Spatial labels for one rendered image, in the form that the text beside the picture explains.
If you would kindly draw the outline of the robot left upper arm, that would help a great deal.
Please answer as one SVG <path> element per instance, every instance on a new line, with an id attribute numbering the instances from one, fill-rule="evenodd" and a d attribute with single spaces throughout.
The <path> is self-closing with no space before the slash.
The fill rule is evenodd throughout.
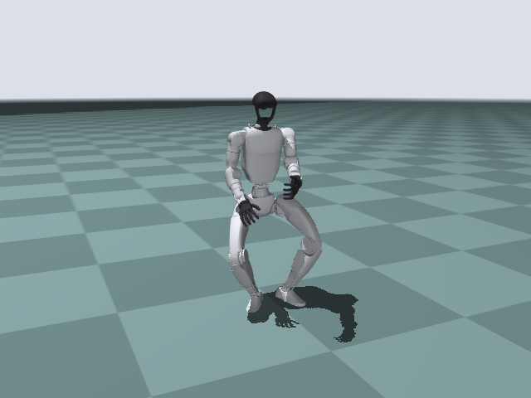
<path id="1" fill-rule="evenodd" d="M 280 129 L 283 133 L 283 146 L 284 146 L 284 152 L 285 157 L 284 159 L 284 168 L 287 169 L 287 167 L 291 163 L 297 163 L 296 158 L 296 142 L 295 142 L 295 131 L 291 128 L 282 128 Z"/>

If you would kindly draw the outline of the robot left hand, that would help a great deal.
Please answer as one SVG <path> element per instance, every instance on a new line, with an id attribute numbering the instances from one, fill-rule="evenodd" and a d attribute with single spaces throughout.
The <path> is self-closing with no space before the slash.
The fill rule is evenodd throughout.
<path id="1" fill-rule="evenodd" d="M 295 195 L 297 194 L 298 190 L 302 186 L 302 181 L 301 181 L 299 175 L 290 176 L 290 178 L 291 178 L 291 183 L 285 183 L 284 184 L 285 186 L 290 186 L 291 187 L 289 189 L 283 189 L 283 191 L 289 192 L 289 193 L 283 193 L 283 195 L 284 196 L 290 196 L 290 197 L 283 197 L 283 199 L 285 199 L 285 200 L 293 199 L 295 197 Z"/>

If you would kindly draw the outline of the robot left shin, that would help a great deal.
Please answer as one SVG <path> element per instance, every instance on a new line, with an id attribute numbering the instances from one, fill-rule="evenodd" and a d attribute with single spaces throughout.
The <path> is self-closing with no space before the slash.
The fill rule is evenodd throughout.
<path id="1" fill-rule="evenodd" d="M 291 265 L 290 275 L 282 288 L 283 291 L 288 292 L 291 287 L 295 287 L 301 279 L 308 274 L 317 259 L 320 257 L 321 252 L 321 248 L 314 255 L 308 255 L 302 250 L 297 251 L 294 262 Z M 292 289 L 294 289 L 294 287 Z"/>

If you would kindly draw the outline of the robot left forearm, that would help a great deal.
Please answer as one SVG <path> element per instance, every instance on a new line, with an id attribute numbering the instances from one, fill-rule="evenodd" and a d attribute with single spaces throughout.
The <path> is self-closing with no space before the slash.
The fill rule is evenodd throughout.
<path id="1" fill-rule="evenodd" d="M 297 156 L 296 156 L 296 158 L 297 158 Z M 303 178 L 300 175 L 300 165 L 299 165 L 299 159 L 298 158 L 297 158 L 297 163 L 291 163 L 287 167 L 287 173 L 288 173 L 290 182 L 291 182 L 290 176 L 294 176 L 294 175 L 299 175 L 301 181 L 303 181 Z"/>

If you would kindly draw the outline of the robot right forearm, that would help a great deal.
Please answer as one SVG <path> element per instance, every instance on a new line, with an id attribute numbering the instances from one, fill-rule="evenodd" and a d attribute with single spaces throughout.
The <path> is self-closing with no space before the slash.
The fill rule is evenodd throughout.
<path id="1" fill-rule="evenodd" d="M 241 186 L 241 181 L 239 179 L 233 178 L 232 171 L 230 168 L 225 171 L 225 178 L 227 186 L 229 187 L 232 192 L 232 195 L 234 196 L 234 200 L 237 201 L 239 205 L 241 201 L 244 201 L 246 199 L 246 194 L 244 193 L 244 190 Z"/>

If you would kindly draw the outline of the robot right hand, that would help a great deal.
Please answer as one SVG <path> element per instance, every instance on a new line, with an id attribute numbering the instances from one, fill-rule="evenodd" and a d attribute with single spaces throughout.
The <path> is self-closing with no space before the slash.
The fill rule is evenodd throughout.
<path id="1" fill-rule="evenodd" d="M 240 204 L 238 205 L 239 206 L 239 214 L 240 214 L 240 218 L 241 218 L 241 222 L 244 224 L 245 227 L 247 227 L 245 221 L 244 221 L 244 218 L 243 216 L 245 217 L 246 221 L 248 222 L 249 225 L 251 225 L 251 223 L 249 222 L 248 218 L 247 218 L 247 215 L 251 218 L 251 220 L 255 222 L 255 220 L 253 219 L 253 217 L 251 216 L 251 213 L 256 217 L 256 219 L 259 220 L 259 217 L 257 216 L 257 214 L 253 211 L 253 208 L 256 208 L 258 211 L 260 211 L 261 209 L 255 205 L 255 204 L 251 204 L 250 201 L 246 198 L 244 201 L 241 201 Z"/>

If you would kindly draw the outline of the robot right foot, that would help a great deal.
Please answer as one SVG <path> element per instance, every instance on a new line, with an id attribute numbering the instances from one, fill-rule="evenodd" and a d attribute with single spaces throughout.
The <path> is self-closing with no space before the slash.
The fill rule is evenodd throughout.
<path id="1" fill-rule="evenodd" d="M 258 291 L 259 291 L 259 294 L 260 294 L 260 295 L 258 295 L 259 296 L 258 298 L 257 298 L 257 296 L 255 294 L 254 294 L 255 296 L 251 296 L 250 297 L 249 303 L 246 306 L 246 311 L 247 312 L 254 313 L 260 308 L 261 302 L 262 302 L 264 297 L 263 297 L 262 292 L 260 290 L 258 290 Z"/>

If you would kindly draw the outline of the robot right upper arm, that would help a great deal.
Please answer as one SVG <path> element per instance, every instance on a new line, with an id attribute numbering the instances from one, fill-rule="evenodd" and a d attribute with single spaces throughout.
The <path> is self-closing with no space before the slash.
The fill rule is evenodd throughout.
<path id="1" fill-rule="evenodd" d="M 227 138 L 227 157 L 226 157 L 226 170 L 228 168 L 232 171 L 232 176 L 235 179 L 241 178 L 240 169 L 236 168 L 240 155 L 240 146 L 245 142 L 246 131 L 235 131 L 228 135 Z"/>

